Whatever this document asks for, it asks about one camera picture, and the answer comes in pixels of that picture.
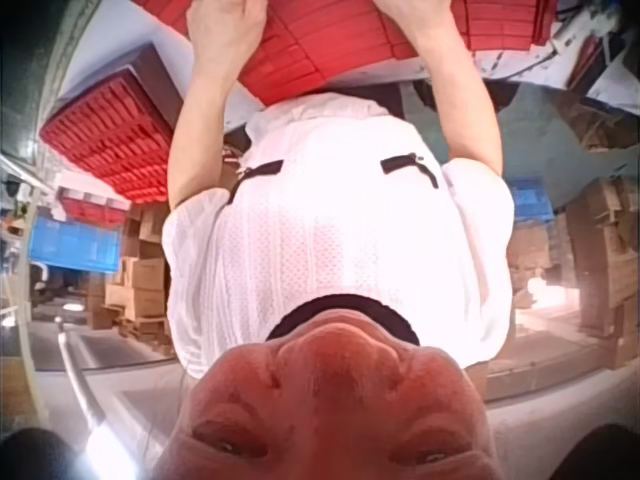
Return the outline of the white carton of red boxes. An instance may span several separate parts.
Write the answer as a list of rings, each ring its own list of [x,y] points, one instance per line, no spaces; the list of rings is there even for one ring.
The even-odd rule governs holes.
[[[70,170],[54,178],[55,198],[51,209],[56,220],[80,222],[106,229],[124,224],[131,202],[93,176]]]

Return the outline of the heap of white paper scraps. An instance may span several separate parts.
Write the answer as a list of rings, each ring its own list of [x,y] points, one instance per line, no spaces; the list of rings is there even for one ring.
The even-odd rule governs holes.
[[[640,115],[640,0],[559,0],[551,38],[523,82]]]

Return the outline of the wooden pallet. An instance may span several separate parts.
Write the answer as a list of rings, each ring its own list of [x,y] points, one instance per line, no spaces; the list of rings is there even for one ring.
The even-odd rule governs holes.
[[[175,356],[166,317],[139,317],[134,320],[119,317],[115,324],[121,337],[144,344],[165,357]]]

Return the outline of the white metal rail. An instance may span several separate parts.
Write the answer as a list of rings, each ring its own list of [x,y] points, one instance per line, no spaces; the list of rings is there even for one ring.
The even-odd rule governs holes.
[[[58,345],[66,374],[87,422],[83,458],[99,480],[141,480],[141,469],[109,426],[104,409],[80,368],[61,316],[55,317]]]

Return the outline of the stack of red box lids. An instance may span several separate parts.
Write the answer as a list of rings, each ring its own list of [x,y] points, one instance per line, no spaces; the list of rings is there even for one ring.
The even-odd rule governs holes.
[[[528,51],[551,36],[558,0],[452,0],[456,25],[471,51]]]

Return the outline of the pile of red flat boxes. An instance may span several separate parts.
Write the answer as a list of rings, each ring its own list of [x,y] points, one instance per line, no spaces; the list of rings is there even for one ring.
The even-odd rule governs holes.
[[[263,39],[239,81],[271,105],[345,72],[416,55],[373,0],[269,0]]]

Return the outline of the person's left hand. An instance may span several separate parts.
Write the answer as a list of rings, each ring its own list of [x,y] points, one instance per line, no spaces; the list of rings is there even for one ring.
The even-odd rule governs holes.
[[[194,75],[235,81],[263,37],[264,24],[232,17],[228,0],[193,0],[187,12]]]

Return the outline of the person's right hand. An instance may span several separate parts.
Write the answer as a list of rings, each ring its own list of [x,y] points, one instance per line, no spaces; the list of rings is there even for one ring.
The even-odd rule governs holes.
[[[420,52],[465,48],[451,0],[373,0]]]

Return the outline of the small blue plastic crate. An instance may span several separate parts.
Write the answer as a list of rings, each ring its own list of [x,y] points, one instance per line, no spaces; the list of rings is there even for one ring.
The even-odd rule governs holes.
[[[508,179],[507,185],[514,200],[516,223],[554,220],[553,207],[541,178]]]

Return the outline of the stack of brown cardboard cartons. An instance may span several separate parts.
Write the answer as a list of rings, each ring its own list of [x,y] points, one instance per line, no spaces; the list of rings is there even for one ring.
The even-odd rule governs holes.
[[[166,317],[167,262],[161,234],[169,214],[165,202],[134,204],[119,230],[120,263],[116,273],[88,284],[87,324],[92,330],[116,328],[119,317]]]

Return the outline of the large blue plastic crate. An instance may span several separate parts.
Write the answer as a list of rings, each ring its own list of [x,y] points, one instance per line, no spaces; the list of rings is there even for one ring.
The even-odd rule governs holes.
[[[31,230],[28,258],[47,266],[116,273],[120,247],[121,237],[117,230],[38,216]]]

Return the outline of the heap of folded cardboard sheets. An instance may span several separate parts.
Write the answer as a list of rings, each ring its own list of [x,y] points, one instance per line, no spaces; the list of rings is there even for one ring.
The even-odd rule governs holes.
[[[507,249],[515,334],[534,356],[584,347],[618,369],[640,353],[640,178],[597,178]]]

